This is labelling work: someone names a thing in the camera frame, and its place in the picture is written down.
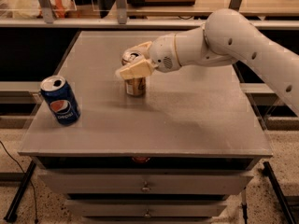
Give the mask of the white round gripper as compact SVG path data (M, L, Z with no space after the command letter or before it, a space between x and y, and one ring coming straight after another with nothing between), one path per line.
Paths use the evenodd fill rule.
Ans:
M155 69L168 73L181 68L176 54L174 34L160 36L153 42L138 44L127 51L144 57L149 56L150 59L136 59L119 68L115 75L124 80L149 77Z

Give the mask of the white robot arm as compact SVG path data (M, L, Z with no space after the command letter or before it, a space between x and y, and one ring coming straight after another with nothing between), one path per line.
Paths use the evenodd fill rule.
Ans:
M234 10L217 10L202 27L163 35L125 52L137 57L116 71L124 80L149 77L154 71L173 72L186 65L218 67L240 61L299 115L298 55L264 36Z

